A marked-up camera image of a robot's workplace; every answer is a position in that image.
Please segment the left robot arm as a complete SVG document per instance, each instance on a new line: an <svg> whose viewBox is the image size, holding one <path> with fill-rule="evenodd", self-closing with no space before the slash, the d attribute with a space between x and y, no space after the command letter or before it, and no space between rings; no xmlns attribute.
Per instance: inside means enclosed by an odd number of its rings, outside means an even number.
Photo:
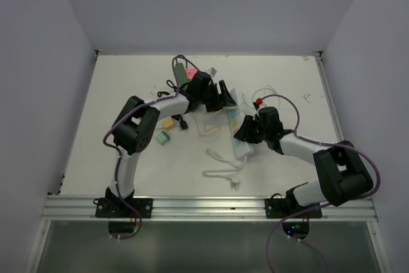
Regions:
<svg viewBox="0 0 409 273"><path fill-rule="evenodd" d="M148 147L157 122L175 115L195 111L204 105L209 113L236 107L226 83L213 82L210 74L196 72L192 80L175 84L174 90L154 100L130 97L103 138L103 144L118 153L114 175L107 188L113 197L110 209L118 217L128 216L133 209L129 198L134 194L134 176L141 153Z"/></svg>

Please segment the green usb charger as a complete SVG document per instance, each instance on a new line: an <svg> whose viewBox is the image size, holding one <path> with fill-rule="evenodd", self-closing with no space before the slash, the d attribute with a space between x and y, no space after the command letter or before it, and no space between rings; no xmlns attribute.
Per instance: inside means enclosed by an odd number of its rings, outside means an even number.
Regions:
<svg viewBox="0 0 409 273"><path fill-rule="evenodd" d="M163 130L156 135L155 139L160 145L165 145L167 142L170 141L171 138L170 135Z"/></svg>

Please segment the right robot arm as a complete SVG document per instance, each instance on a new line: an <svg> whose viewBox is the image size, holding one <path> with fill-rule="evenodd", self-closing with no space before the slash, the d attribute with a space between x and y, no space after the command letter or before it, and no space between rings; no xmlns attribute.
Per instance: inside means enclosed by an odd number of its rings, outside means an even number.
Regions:
<svg viewBox="0 0 409 273"><path fill-rule="evenodd" d="M309 143L285 129L274 107L263 107L254 116L246 116L234 138L249 144L265 142L281 155L298 158L313 165L318 180L302 183L286 192L284 208L292 217L301 216L307 206L327 202L339 206L373 189L373 180L352 144Z"/></svg>

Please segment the yellow usb charger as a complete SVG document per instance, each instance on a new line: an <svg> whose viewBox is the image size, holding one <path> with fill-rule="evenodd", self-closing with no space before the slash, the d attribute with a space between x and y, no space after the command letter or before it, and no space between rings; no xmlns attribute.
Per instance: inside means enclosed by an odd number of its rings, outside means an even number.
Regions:
<svg viewBox="0 0 409 273"><path fill-rule="evenodd" d="M162 121L162 126L165 130L170 130L175 127L175 123L172 118L166 118Z"/></svg>

